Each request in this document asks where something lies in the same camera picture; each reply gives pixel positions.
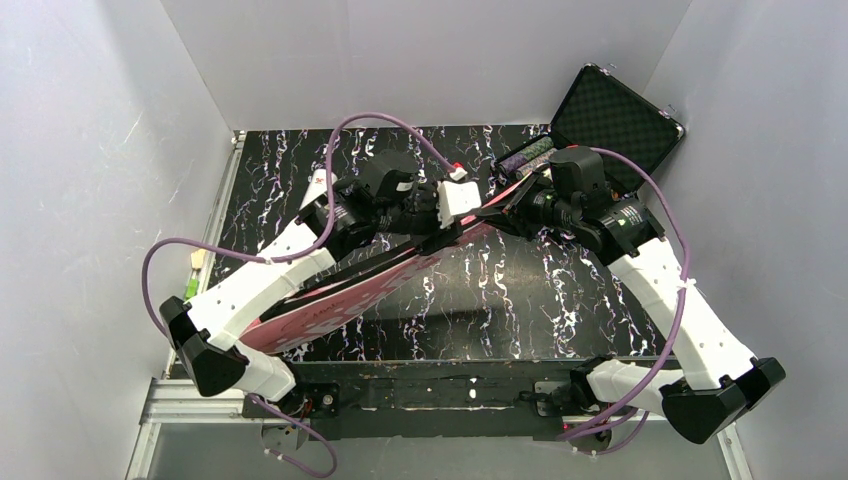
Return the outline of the white shuttlecock tube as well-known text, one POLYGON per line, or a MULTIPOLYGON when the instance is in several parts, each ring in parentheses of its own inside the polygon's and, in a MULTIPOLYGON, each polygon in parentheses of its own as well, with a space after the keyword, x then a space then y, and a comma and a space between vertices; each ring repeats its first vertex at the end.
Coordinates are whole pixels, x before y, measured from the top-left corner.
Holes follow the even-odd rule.
POLYGON ((316 169, 309 178, 306 192, 300 204, 300 210, 304 209, 319 196, 324 195, 328 190, 327 184, 327 171, 325 169, 316 169))

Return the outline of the pink racket bag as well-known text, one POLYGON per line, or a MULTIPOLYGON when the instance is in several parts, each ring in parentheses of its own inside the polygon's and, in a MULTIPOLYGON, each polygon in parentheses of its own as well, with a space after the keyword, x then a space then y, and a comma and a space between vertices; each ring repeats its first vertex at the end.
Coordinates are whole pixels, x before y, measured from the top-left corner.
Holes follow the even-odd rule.
POLYGON ((272 355, 340 328, 442 256, 419 254, 411 240, 308 286, 334 263, 318 250, 292 264, 246 264, 216 291, 222 306, 235 310, 239 343, 272 355))

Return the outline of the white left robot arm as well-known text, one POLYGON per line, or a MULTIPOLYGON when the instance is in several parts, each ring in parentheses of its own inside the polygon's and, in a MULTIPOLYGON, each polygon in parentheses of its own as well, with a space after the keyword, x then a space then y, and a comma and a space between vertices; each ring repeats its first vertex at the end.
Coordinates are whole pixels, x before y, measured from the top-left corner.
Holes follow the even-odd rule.
POLYGON ((187 301, 171 297, 160 313, 166 335, 203 397, 229 389, 277 402, 296 385, 277 357, 241 341, 248 326, 315 275, 379 233, 432 237, 480 205, 458 163, 445 177, 422 181, 412 158, 394 151, 374 157, 357 176, 314 172, 301 208, 282 233, 219 284, 187 301))

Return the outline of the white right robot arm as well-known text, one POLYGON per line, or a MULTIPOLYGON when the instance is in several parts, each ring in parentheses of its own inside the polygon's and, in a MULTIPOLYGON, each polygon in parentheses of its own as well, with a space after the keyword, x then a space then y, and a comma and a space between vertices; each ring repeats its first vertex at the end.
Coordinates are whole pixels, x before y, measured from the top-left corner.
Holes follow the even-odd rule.
POLYGON ((479 218, 530 238, 541 229, 569 233, 638 300, 663 335, 655 363, 642 367, 598 356, 573 369, 569 398, 597 413, 566 429, 572 443, 614 427, 613 415, 662 416, 684 439, 702 444, 758 406, 786 373, 759 357, 719 319, 690 275, 691 254, 679 227, 661 224, 635 197, 608 186, 607 149, 572 146, 488 201, 479 218))

